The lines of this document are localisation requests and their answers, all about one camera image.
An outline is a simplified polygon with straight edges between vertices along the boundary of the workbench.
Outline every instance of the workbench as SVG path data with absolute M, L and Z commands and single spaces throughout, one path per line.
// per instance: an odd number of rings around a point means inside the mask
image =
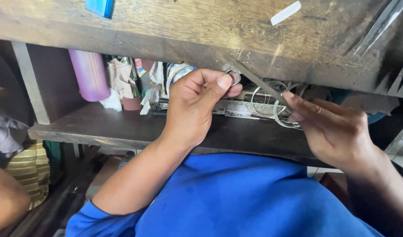
M 85 10 L 83 0 L 0 0 L 0 39 L 13 41 L 38 122 L 29 131 L 33 138 L 144 148 L 164 126 L 164 118 L 114 114 L 83 101 L 66 48 L 215 70 L 229 67 L 223 56 L 231 55 L 260 77 L 403 97 L 403 87 L 376 87 L 390 37 L 363 57 L 352 56 L 382 1 L 303 0 L 299 12 L 272 26 L 270 18 L 293 2 L 116 0 L 112 18 L 105 19 Z M 398 123 L 390 127 L 394 135 L 376 133 L 383 149 L 403 129 L 403 115 L 390 119 Z M 302 131 L 264 121 L 214 118 L 206 141 L 194 150 L 212 152 L 326 167 Z

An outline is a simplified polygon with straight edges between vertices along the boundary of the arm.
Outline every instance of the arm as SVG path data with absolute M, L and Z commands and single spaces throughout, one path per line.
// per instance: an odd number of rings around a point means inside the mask
M 241 84 L 230 75 L 197 69 L 170 90 L 166 126 L 161 136 L 118 170 L 93 198 L 109 214 L 129 214 L 149 205 L 188 153 L 205 138 L 211 110 L 223 96 L 236 96 Z
M 371 141 L 367 115 L 330 102 L 283 95 L 290 121 L 303 128 L 313 154 L 348 177 L 358 217 L 385 236 L 403 236 L 403 178 Z
M 24 215 L 29 207 L 29 194 L 0 168 L 0 230 Z

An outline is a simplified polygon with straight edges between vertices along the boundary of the left hand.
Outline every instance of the left hand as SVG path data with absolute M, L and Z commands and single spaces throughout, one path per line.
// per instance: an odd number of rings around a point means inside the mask
M 242 85 L 231 86 L 233 80 L 236 74 L 196 69 L 173 83 L 161 138 L 185 150 L 199 145 L 210 128 L 215 104 L 221 98 L 241 93 Z

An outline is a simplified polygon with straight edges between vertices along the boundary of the dark wood board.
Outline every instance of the dark wood board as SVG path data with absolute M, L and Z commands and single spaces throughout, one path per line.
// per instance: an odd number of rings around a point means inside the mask
M 116 0 L 104 19 L 84 1 L 0 0 L 0 39 L 216 70 L 229 67 L 222 57 L 231 54 L 259 76 L 403 97 L 403 88 L 375 87 L 395 27 L 364 57 L 352 56 L 384 1 L 307 0 L 272 26 L 270 18 L 292 3 Z
M 116 112 L 90 103 L 50 125 L 35 124 L 30 137 L 67 143 L 143 149 L 161 134 L 165 116 Z M 307 166 L 330 167 L 311 153 L 302 131 L 273 121 L 213 116 L 209 133 L 192 154 L 246 153 L 275 156 Z

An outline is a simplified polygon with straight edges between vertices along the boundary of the blue shirt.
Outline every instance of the blue shirt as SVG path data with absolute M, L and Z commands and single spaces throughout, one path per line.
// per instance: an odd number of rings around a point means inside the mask
M 244 154 L 191 155 L 152 204 L 109 215 L 87 202 L 67 237 L 381 236 L 305 166 Z

